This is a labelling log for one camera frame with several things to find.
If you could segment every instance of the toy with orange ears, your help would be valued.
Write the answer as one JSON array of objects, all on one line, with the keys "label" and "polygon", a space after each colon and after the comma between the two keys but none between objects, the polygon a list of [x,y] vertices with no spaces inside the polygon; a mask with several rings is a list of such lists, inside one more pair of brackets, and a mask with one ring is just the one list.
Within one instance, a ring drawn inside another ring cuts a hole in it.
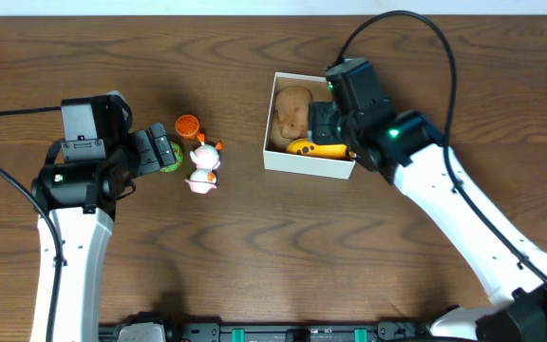
[{"label": "toy with orange ears", "polygon": [[211,189],[217,188],[217,176],[213,171],[220,166],[218,151],[223,149],[223,144],[217,142],[216,146],[211,146],[205,142],[206,137],[201,133],[198,134],[198,140],[201,146],[189,153],[191,161],[196,164],[197,170],[191,174],[189,180],[185,181],[189,184],[191,191],[206,194]]}]

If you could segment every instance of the green toy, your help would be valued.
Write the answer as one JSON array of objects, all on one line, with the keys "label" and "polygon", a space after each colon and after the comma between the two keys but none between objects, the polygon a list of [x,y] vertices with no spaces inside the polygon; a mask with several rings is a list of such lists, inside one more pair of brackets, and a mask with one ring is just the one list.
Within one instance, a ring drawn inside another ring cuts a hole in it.
[{"label": "green toy", "polygon": [[177,157],[177,162],[173,163],[172,165],[168,165],[166,167],[161,168],[160,169],[161,172],[175,171],[182,164],[182,150],[177,144],[173,142],[170,142],[170,145],[172,145],[172,152],[175,154],[175,157]]}]

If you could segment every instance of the wooden table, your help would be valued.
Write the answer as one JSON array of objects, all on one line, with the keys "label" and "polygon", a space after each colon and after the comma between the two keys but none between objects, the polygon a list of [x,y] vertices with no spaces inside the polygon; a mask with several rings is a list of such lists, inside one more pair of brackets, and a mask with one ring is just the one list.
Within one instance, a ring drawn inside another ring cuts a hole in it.
[{"label": "wooden table", "polygon": [[[435,17],[455,50],[453,145],[481,189],[547,251],[547,17]],[[225,146],[220,187],[194,195],[173,174],[137,180],[118,204],[101,321],[139,311],[224,321],[370,321],[486,305],[432,221],[378,175],[265,171],[274,73],[322,75],[364,17],[0,18],[0,110],[118,89],[134,129],[184,113]],[[378,68],[399,110],[442,126],[448,66],[423,25],[392,19],[349,50]],[[25,186],[59,113],[0,118],[0,165]],[[195,144],[188,142],[185,148]],[[30,335],[36,214],[0,179],[0,341]]]}]

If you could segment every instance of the open box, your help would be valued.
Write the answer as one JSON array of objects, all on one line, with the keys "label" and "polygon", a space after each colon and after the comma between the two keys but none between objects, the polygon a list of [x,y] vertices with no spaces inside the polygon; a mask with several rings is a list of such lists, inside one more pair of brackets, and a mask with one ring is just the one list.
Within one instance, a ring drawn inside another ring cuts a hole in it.
[{"label": "open box", "polygon": [[332,96],[328,83],[324,77],[305,76],[276,72],[273,78],[272,99],[267,118],[265,142],[263,143],[263,161],[268,170],[294,172],[305,175],[333,177],[346,180],[351,175],[355,161],[332,160],[317,157],[306,157],[286,152],[277,151],[273,147],[270,137],[275,112],[275,95],[278,91],[288,86],[304,86],[311,91],[314,101],[331,101]]}]

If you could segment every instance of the green light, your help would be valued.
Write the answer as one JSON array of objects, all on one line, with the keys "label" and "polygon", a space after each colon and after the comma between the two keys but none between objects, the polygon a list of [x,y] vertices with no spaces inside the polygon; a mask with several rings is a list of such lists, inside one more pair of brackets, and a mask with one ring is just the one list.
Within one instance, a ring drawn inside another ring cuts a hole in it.
[{"label": "green light", "polygon": [[400,131],[396,128],[392,128],[392,129],[388,130],[387,134],[389,134],[390,137],[395,139],[400,134]]}]

